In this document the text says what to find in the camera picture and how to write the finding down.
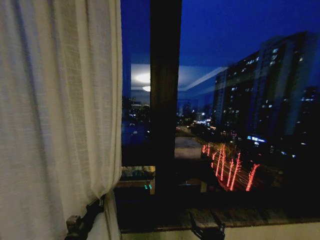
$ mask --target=window glass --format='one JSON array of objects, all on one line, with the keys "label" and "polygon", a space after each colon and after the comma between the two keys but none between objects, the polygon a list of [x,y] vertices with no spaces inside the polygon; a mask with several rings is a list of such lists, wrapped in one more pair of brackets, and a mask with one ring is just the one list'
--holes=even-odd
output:
[{"label": "window glass", "polygon": [[122,164],[133,166],[150,144],[150,1],[121,0],[121,28]]},{"label": "window glass", "polygon": [[318,158],[319,9],[312,0],[183,1],[176,161],[225,191],[306,181],[307,156]]},{"label": "window glass", "polygon": [[150,1],[121,0],[122,176],[118,199],[154,194],[150,159]]}]

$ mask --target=sheer curtain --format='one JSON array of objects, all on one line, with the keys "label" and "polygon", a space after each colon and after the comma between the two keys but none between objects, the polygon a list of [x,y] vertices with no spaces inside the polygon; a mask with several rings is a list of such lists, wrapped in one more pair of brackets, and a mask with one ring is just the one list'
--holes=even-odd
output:
[{"label": "sheer curtain", "polygon": [[103,194],[88,239],[120,239],[120,0],[0,1],[0,239],[63,239]]}]

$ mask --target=building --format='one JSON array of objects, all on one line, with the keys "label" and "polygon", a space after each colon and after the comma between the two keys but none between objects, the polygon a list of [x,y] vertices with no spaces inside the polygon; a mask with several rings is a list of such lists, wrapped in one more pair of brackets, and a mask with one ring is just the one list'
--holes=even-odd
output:
[{"label": "building", "polygon": [[225,131],[292,135],[309,80],[317,35],[273,37],[216,77],[213,124]]},{"label": "building", "polygon": [[216,77],[212,119],[217,127],[227,132],[245,130],[258,60],[255,52]]},{"label": "building", "polygon": [[294,133],[301,141],[313,140],[318,134],[315,127],[319,123],[319,92],[317,86],[309,86],[303,92],[301,108]]}]

